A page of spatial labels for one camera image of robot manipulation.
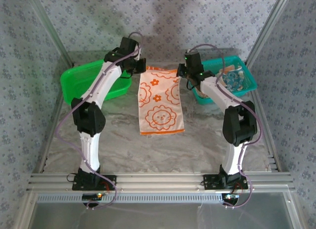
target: teal basket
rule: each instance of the teal basket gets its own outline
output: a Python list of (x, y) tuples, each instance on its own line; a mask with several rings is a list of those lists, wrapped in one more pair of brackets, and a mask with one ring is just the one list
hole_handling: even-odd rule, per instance
[[(243, 89), (241, 91), (233, 92), (235, 96), (241, 97), (245, 95), (247, 92), (255, 90), (257, 88), (257, 83), (254, 77), (251, 75), (249, 69), (246, 67), (246, 65), (242, 62), (242, 60), (238, 56), (227, 56), (224, 58), (224, 60), (225, 60), (225, 67), (229, 65), (234, 65), (235, 69), (237, 69), (238, 66), (241, 66), (244, 73), (244, 80), (242, 83)], [(212, 71), (214, 74), (217, 74), (219, 70), (223, 68), (222, 59), (206, 60), (206, 61), (203, 61), (202, 64), (204, 66), (205, 71)], [(197, 99), (197, 102), (200, 105), (213, 103), (213, 100), (211, 98), (200, 97), (195, 88), (193, 89), (193, 93)]]

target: gray marble surface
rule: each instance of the gray marble surface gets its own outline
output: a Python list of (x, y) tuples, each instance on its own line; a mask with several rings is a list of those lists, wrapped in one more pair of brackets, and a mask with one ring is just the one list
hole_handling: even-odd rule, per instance
[[(102, 112), (107, 123), (99, 142), (101, 172), (217, 172), (228, 143), (222, 134), (223, 114), (215, 104), (197, 104), (186, 80), (180, 82), (185, 132), (173, 135), (141, 136), (138, 122), (139, 76), (133, 77), (126, 95), (105, 101)], [(59, 121), (70, 110), (63, 104)], [(61, 135), (80, 146), (72, 117)], [(270, 171), (263, 140), (247, 148), (245, 171)], [(77, 172), (80, 155), (56, 138), (50, 145), (45, 172)]]

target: plastic basket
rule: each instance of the plastic basket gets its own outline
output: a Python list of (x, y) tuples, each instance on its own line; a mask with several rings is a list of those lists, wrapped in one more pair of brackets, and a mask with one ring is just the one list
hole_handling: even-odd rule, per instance
[[(98, 76), (103, 62), (103, 60), (98, 60), (89, 64), (74, 67), (68, 69), (61, 75), (61, 87), (67, 104), (70, 105), (73, 98), (80, 98), (88, 90)], [(129, 76), (129, 74), (123, 72), (121, 76)], [(131, 84), (131, 78), (119, 78), (111, 87), (105, 100), (126, 94)]]
[[(225, 60), (225, 66), (234, 65), (235, 68), (238, 66), (241, 66), (244, 72), (244, 80), (242, 83), (243, 89), (241, 91), (233, 92), (233, 94), (237, 97), (245, 95), (247, 92), (255, 90), (257, 88), (257, 83), (250, 73), (249, 69), (246, 67), (246, 65), (242, 62), (242, 60), (238, 56), (227, 56), (224, 58)], [(223, 68), (223, 61), (222, 59), (213, 59), (213, 60), (207, 60), (202, 62), (204, 66), (204, 70), (210, 70), (214, 74), (217, 74), (220, 69)], [(208, 103), (213, 103), (213, 100), (211, 98), (202, 98), (198, 95), (196, 89), (193, 89), (193, 93), (197, 99), (197, 102), (201, 105), (205, 105)]]

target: orange and white towel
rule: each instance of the orange and white towel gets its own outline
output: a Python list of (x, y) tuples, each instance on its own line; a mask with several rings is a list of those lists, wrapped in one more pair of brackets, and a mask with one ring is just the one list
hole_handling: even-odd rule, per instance
[(140, 75), (138, 116), (141, 135), (184, 132), (177, 70), (147, 66)]

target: patterned wallpaper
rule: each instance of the patterned wallpaper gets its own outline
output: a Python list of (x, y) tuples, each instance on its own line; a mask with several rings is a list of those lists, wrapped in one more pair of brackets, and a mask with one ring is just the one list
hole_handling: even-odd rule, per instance
[(76, 63), (103, 58), (132, 31), (145, 35), (143, 53), (153, 61), (182, 60), (207, 42), (245, 60), (276, 0), (40, 1)]
[(290, 0), (254, 73), (273, 139), (316, 228), (316, 0)]
[(0, 228), (9, 229), (47, 139), (66, 66), (26, 0), (0, 1)]

